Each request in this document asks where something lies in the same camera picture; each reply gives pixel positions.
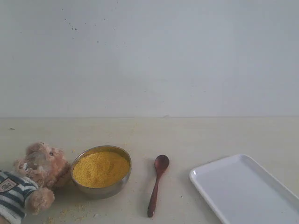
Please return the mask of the brown teddy bear striped shirt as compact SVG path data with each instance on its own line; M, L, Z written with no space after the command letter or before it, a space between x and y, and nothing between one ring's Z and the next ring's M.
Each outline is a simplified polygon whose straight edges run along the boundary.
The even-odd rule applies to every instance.
M0 172L0 222L20 224L27 213L38 214L54 202L54 191L71 178L64 152L44 142L26 149L12 171Z

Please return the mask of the white rectangular plastic tray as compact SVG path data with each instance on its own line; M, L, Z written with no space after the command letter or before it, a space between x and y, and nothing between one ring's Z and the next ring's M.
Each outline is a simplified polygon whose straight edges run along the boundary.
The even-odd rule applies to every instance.
M299 198L245 154L200 165L189 178L223 224L299 222Z

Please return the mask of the steel bowl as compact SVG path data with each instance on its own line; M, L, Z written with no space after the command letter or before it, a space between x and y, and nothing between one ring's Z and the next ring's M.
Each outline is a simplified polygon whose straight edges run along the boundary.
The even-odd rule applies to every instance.
M108 187L90 188L90 187L86 187L84 185L79 184L73 178L73 169L74 169L74 166L78 163L79 159L81 159L82 157L85 157L87 155L90 155L93 153L98 153L98 152L103 152L103 151L115 152L115 153L121 155L122 157L124 157L130 164L128 173L121 180L119 180L115 184L110 185ZM94 148L84 151L74 160L74 162L72 163L72 166L71 166L71 178L72 178L72 181L74 182L75 186L81 192L83 192L85 195L87 195L88 197L90 197L90 198L108 198L108 197L116 195L124 188L125 184L127 183L128 179L130 177L130 174L131 174L131 166L132 166L131 157L128 154L128 152L125 151L124 149L117 147L117 146L97 146L97 147L94 147Z

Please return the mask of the yellow millet grain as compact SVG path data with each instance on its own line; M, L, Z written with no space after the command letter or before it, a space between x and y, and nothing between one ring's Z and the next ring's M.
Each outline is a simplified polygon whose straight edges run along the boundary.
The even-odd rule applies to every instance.
M115 184L129 171L129 162L115 152L103 151L79 159L73 169L73 178L90 188Z

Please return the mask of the dark wooden spoon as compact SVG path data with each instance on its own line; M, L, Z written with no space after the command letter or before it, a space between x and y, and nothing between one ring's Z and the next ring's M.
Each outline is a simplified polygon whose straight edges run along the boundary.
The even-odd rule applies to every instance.
M169 163L170 163L169 158L163 154L159 155L154 161L154 167L155 167L157 176L156 176L155 185L154 185L151 197L150 197L148 210L147 210L147 216L150 218L152 218L154 216L155 209L156 209L159 181L160 181L163 173L167 170Z

